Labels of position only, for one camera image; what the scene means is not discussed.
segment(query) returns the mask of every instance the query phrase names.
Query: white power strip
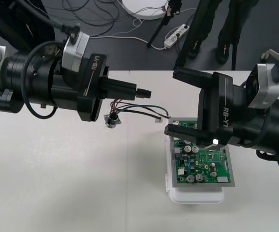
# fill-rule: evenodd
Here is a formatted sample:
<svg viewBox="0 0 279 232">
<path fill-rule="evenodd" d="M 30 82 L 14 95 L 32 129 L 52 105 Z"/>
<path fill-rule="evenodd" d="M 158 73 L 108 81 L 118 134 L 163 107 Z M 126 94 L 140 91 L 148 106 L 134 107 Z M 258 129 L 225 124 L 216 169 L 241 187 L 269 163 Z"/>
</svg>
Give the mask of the white power strip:
<svg viewBox="0 0 279 232">
<path fill-rule="evenodd" d="M 180 36 L 179 36 L 179 39 L 180 39 L 188 31 L 189 28 L 190 28 L 189 26 L 182 24 L 170 37 L 168 37 L 164 41 L 164 46 L 167 49 L 171 48 L 178 41 L 177 33 L 180 34 Z"/>
</svg>

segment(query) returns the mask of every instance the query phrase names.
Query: wire connector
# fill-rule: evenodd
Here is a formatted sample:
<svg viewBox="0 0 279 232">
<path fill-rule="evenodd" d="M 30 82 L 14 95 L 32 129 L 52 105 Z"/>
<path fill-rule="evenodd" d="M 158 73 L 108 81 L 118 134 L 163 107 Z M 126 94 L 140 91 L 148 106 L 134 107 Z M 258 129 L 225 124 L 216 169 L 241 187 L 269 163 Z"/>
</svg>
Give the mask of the wire connector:
<svg viewBox="0 0 279 232">
<path fill-rule="evenodd" d="M 105 124 L 108 128 L 113 129 L 116 125 L 121 124 L 121 121 L 116 113 L 104 115 Z"/>
</svg>

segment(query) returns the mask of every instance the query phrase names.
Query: white cable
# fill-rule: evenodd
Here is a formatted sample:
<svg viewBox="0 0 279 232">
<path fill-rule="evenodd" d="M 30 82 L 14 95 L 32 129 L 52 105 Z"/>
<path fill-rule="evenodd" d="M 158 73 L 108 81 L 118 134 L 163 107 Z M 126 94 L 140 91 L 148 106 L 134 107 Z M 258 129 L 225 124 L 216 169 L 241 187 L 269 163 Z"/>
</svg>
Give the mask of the white cable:
<svg viewBox="0 0 279 232">
<path fill-rule="evenodd" d="M 117 0 L 117 2 L 123 7 L 123 9 L 126 11 L 126 9 L 124 8 L 124 6 L 123 6 L 123 4 L 119 1 L 119 0 Z M 159 11 L 160 9 L 157 9 L 152 15 L 150 15 L 150 16 L 153 16 L 157 11 Z M 139 20 L 139 22 L 140 22 L 140 24 L 139 25 L 135 25 L 135 21 L 136 20 Z M 130 33 L 130 32 L 132 32 L 133 30 L 135 30 L 135 29 L 137 29 L 137 28 L 139 28 L 142 24 L 143 24 L 143 22 L 145 21 L 145 19 L 144 20 L 141 20 L 141 19 L 139 19 L 139 18 L 136 18 L 136 19 L 134 19 L 133 20 L 133 26 L 134 26 L 134 28 L 133 29 L 131 29 L 130 31 L 127 31 L 127 32 L 116 32 L 116 33 L 113 33 L 111 36 L 114 36 L 114 35 L 118 35 L 118 34 L 128 34 L 128 33 Z"/>
<path fill-rule="evenodd" d="M 39 10 L 39 11 L 42 12 L 44 15 L 48 16 L 48 14 L 47 14 L 45 11 L 43 11 L 41 8 L 35 6 L 32 2 L 30 2 L 30 0 L 27 0 L 27 1 L 28 1 L 28 3 L 29 3 L 32 7 L 34 7 L 36 10 Z"/>
<path fill-rule="evenodd" d="M 103 38 L 115 38 L 115 39 L 135 39 L 135 40 L 140 40 L 142 42 L 145 42 L 145 43 L 148 43 L 146 40 L 143 40 L 141 38 L 137 38 L 137 37 L 132 37 L 132 36 L 99 36 L 99 37 L 90 37 L 90 39 L 103 39 Z M 164 50 L 166 49 L 166 47 L 163 47 L 163 48 L 158 48 L 158 47 L 155 47 L 153 45 L 151 45 L 151 47 L 153 47 L 154 49 L 156 50 Z"/>
<path fill-rule="evenodd" d="M 186 11 L 191 11 L 191 10 L 196 11 L 197 8 L 188 8 L 188 9 L 185 9 L 185 10 L 183 10 L 183 11 L 180 11 L 180 13 L 183 13 L 183 12 L 186 12 Z"/>
</svg>

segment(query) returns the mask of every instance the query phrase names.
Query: capacitor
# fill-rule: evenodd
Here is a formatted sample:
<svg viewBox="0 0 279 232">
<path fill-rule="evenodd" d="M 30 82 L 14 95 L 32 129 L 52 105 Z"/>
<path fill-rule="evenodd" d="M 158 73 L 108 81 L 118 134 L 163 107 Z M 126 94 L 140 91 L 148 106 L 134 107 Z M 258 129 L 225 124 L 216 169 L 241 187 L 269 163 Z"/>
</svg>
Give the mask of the capacitor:
<svg viewBox="0 0 279 232">
<path fill-rule="evenodd" d="M 192 147 L 192 152 L 197 153 L 199 151 L 199 148 L 197 146 Z"/>
<path fill-rule="evenodd" d="M 185 152 L 189 153 L 192 151 L 192 147 L 190 146 L 185 146 L 184 149 L 183 149 Z"/>
<path fill-rule="evenodd" d="M 210 176 L 211 176 L 211 177 L 216 177 L 216 176 L 217 176 L 217 173 L 216 173 L 216 172 L 211 172 L 211 173 L 210 173 Z"/>
<path fill-rule="evenodd" d="M 187 182 L 188 182 L 188 183 L 193 183 L 194 180 L 195 180 L 194 176 L 192 176 L 192 175 L 188 175 L 188 176 L 187 176 Z"/>
<path fill-rule="evenodd" d="M 195 179 L 196 179 L 196 181 L 198 181 L 198 182 L 201 182 L 202 180 L 203 180 L 203 175 L 202 174 L 197 174 L 196 176 L 195 176 Z"/>
</svg>

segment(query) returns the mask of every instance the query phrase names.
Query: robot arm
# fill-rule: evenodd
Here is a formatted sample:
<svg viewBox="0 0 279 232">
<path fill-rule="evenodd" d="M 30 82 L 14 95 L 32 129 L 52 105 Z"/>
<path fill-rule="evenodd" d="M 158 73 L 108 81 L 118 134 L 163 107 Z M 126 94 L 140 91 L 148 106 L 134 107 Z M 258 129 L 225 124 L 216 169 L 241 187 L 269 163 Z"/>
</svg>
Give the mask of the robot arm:
<svg viewBox="0 0 279 232">
<path fill-rule="evenodd" d="M 256 65 L 245 88 L 218 72 L 178 68 L 174 78 L 202 89 L 198 124 L 196 129 L 169 124 L 165 134 L 209 150 L 226 144 L 253 148 L 258 157 L 279 164 L 279 63 Z"/>
<path fill-rule="evenodd" d="M 108 78 L 106 56 L 90 55 L 89 36 L 78 26 L 52 22 L 28 8 L 26 2 L 17 2 L 41 21 L 65 32 L 68 39 L 64 44 L 45 42 L 31 53 L 20 51 L 11 57 L 7 57 L 6 47 L 0 46 L 0 111 L 18 113 L 25 103 L 38 118 L 49 118 L 57 108 L 63 108 L 76 110 L 83 121 L 96 121 L 103 99 L 150 98 L 150 91 Z M 54 111 L 40 116 L 29 102 L 53 106 Z"/>
</svg>

